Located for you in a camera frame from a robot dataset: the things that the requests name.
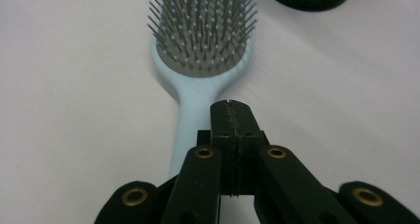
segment white surface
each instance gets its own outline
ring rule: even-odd
[[[0,0],[0,223],[92,223],[132,180],[167,179],[176,95],[156,74],[149,0]],[[362,180],[420,215],[420,0],[322,13],[258,0],[248,73],[219,99],[326,186]],[[221,223],[257,223],[250,197]]]

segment light blue hairbrush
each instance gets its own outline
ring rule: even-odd
[[[255,7],[255,0],[151,0],[152,58],[180,101],[170,176],[197,131],[210,129],[210,105],[246,70]]]

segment hairbrush bristle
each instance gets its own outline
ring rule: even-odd
[[[163,62],[178,73],[208,77],[241,60],[257,20],[255,0],[151,0],[148,26]]]

